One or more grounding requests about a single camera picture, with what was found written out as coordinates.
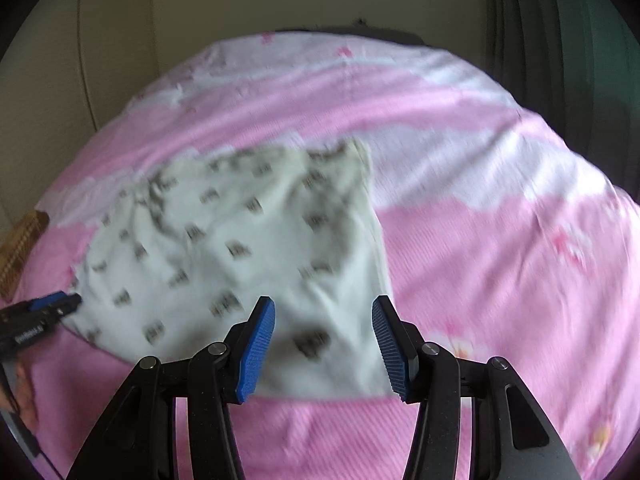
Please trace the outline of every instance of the brown woven object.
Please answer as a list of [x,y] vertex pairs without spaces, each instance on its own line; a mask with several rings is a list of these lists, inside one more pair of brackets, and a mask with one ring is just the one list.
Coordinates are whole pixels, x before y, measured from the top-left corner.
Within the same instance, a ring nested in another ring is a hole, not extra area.
[[27,213],[4,238],[0,246],[0,298],[11,301],[31,250],[49,225],[42,211]]

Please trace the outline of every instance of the white cloth with brown print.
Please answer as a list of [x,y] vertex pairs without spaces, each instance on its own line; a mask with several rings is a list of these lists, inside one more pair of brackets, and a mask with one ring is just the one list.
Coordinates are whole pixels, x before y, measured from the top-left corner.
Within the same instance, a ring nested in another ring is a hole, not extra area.
[[66,325],[134,363],[193,356],[260,296],[276,327],[257,392],[386,395],[371,304],[391,294],[366,147],[175,160],[124,189],[76,273]]

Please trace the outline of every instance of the metal screw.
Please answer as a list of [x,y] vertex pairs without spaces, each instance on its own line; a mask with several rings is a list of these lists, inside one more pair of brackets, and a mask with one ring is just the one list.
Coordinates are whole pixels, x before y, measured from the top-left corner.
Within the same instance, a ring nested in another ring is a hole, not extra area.
[[507,368],[509,368],[509,363],[504,357],[492,357],[491,364],[494,366],[494,368],[498,368],[498,370],[506,370]]
[[226,345],[224,343],[212,343],[207,350],[211,355],[222,355],[226,352]]
[[425,343],[422,345],[422,351],[427,355],[438,355],[440,347],[436,343]]
[[156,366],[157,362],[158,360],[155,357],[148,355],[140,359],[140,368],[143,370],[151,370],[151,368]]

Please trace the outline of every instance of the bed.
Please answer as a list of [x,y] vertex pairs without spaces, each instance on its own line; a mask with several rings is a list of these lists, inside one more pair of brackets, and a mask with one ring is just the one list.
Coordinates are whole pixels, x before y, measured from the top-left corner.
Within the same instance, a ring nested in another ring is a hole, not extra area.
[[[341,139],[370,151],[401,317],[458,357],[504,355],[582,477],[603,479],[640,420],[638,208],[445,51],[295,32],[211,45],[136,95],[43,195],[50,227],[15,300],[69,290],[123,187],[168,160]],[[38,440],[65,474],[132,364],[64,329],[25,361]],[[232,421],[247,478],[386,479],[402,475],[415,413],[387,396],[257,397]],[[458,478],[470,453],[465,401],[462,413]],[[188,479],[184,404],[177,441]]]

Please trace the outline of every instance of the blue rubber grip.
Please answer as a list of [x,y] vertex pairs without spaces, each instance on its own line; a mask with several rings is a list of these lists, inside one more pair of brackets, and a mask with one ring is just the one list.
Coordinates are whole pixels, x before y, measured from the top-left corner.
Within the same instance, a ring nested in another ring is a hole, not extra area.
[[45,308],[46,306],[49,306],[54,301],[62,300],[63,298],[66,298],[66,294],[61,290],[59,290],[58,292],[49,294],[44,298],[38,298],[37,300],[33,300],[31,302],[31,306],[29,307],[29,310],[30,312],[33,312],[34,310],[40,310],[41,308]]
[[244,355],[240,361],[240,374],[236,396],[240,403],[255,391],[264,356],[271,342],[271,335],[276,323],[276,309],[272,300],[264,305],[262,314],[256,324],[254,333],[251,334]]
[[409,365],[396,342],[378,300],[373,303],[371,320],[391,388],[404,401],[409,393]]

